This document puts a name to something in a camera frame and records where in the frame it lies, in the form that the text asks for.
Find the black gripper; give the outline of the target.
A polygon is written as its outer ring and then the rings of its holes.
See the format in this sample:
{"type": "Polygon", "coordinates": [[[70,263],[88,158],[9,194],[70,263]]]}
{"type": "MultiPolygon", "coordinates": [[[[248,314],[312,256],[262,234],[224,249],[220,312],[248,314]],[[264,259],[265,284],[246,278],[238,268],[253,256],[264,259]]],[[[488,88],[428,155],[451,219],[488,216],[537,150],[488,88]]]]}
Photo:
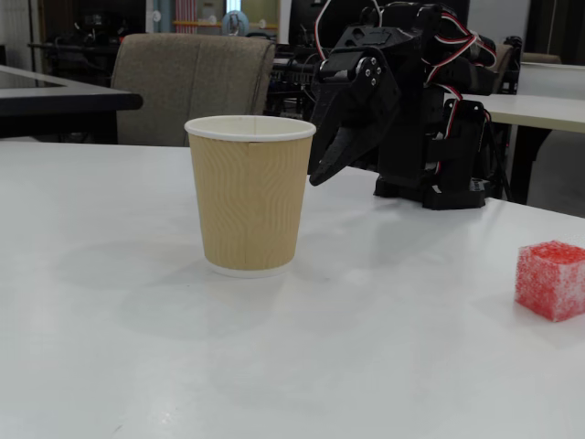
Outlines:
{"type": "Polygon", "coordinates": [[[308,175],[329,180],[379,146],[399,111],[398,85],[424,85],[426,31],[410,27],[347,27],[315,69],[316,127],[308,175]]]}

